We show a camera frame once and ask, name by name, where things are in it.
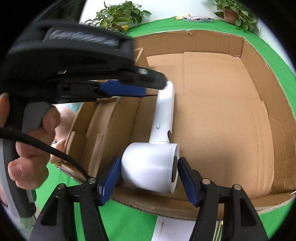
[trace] potted plant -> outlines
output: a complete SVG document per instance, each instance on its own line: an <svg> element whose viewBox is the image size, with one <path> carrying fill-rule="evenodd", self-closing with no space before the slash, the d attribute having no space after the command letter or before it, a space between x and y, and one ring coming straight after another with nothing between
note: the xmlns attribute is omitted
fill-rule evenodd
<svg viewBox="0 0 296 241"><path fill-rule="evenodd" d="M95 19L85 21L87 25L102 27L115 32L125 33L128 30L128 25L131 23L141 23L144 14L151 14L150 12L140 8L142 5L135 5L131 1L125 1L118 5L109 5L96 13Z"/></svg>
<svg viewBox="0 0 296 241"><path fill-rule="evenodd" d="M256 25L257 17L246 6L236 0L213 0L217 3L217 10L215 12L218 17L225 20L225 22L241 28L244 32L250 31L259 35L259 29Z"/></svg>

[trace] green surface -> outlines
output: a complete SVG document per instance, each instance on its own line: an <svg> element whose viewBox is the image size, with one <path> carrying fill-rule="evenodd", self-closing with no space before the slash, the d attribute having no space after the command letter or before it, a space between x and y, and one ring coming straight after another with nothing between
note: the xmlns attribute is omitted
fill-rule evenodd
<svg viewBox="0 0 296 241"><path fill-rule="evenodd" d="M221 20L215 20L213 23L192 23L183 20L176 21L172 18L154 21L151 23L143 24L137 28L132 28L128 35L130 37L137 37L141 35L147 35L163 31L171 30L189 30L189 29L205 29L214 30L225 33L232 33L245 37L265 58L269 63L272 70L275 72L282 85L289 102L293 108L293 112L296 111L296 77L289 69L286 63L277 55L277 53L270 48L262 39L256 35L242 30L236 29L235 26L226 24ZM42 208L48 199L49 195L56 187L58 183L65 183L67 186L76 185L77 182L56 169L53 165L48 164L49 178L45 183L37 189L37 203ZM280 207L274 211L260 215L260 218L264 224L266 232L270 237L281 221L284 219L287 211L292 203ZM154 226L156 222L156 216L146 214L144 212L126 207L114 201L109 201L104 207L100 208L102 219L110 238L110 241L150 241ZM79 212L79 204L75 205L75 218L76 227L78 231L79 240L84 240L81 217Z"/></svg>

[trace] large cardboard box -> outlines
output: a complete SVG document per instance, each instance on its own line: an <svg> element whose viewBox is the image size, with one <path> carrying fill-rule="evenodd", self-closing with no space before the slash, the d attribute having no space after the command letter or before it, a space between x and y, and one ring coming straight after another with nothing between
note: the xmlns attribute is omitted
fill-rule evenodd
<svg viewBox="0 0 296 241"><path fill-rule="evenodd" d="M243 37L191 30L135 38L136 64L164 73L175 87L171 142L190 166L217 185L242 185L258 212L291 200L296 189L296 124L268 63ZM157 91L82 104L65 152L91 176L133 142L148 142ZM57 163L77 180L81 174ZM174 194L122 180L112 198L149 213L195 219L180 179ZM223 217L223 205L218 218Z"/></svg>

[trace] small cardboard box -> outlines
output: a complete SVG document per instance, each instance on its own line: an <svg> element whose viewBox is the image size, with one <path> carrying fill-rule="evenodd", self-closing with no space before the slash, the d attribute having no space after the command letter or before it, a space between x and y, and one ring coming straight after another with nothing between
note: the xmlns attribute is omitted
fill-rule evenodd
<svg viewBox="0 0 296 241"><path fill-rule="evenodd" d="M136 64L164 73L175 87L171 142L193 169L217 185L242 185L258 212L292 199L296 124L269 65L243 37L215 31L170 31L135 38ZM157 91L142 98L83 103L65 152L96 176L133 142L148 142ZM64 161L65 172L83 181ZM143 211L195 219L180 179L174 194L123 181L112 198ZM223 205L218 218L223 217Z"/></svg>

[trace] silver bolt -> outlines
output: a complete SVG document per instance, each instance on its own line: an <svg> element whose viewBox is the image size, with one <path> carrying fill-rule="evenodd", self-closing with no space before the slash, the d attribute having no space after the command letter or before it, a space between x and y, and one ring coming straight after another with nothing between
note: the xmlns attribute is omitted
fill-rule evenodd
<svg viewBox="0 0 296 241"><path fill-rule="evenodd" d="M204 178L202 180L202 183L205 184L205 185L209 185L211 183L211 181L209 179L207 179L207 178Z"/></svg>
<svg viewBox="0 0 296 241"><path fill-rule="evenodd" d="M144 74L144 75L148 74L148 71L146 69L139 69L138 71L140 74Z"/></svg>
<svg viewBox="0 0 296 241"><path fill-rule="evenodd" d="M59 185L57 185L57 189L63 189L65 187L64 183L60 183Z"/></svg>
<svg viewBox="0 0 296 241"><path fill-rule="evenodd" d="M96 183L96 179L95 178L90 178L89 179L89 184L94 184L94 183Z"/></svg>
<svg viewBox="0 0 296 241"><path fill-rule="evenodd" d="M234 188L235 190L238 190L238 191L239 191L239 190L241 190L242 187L241 187L241 185L234 184L234 185L233 185L233 188Z"/></svg>

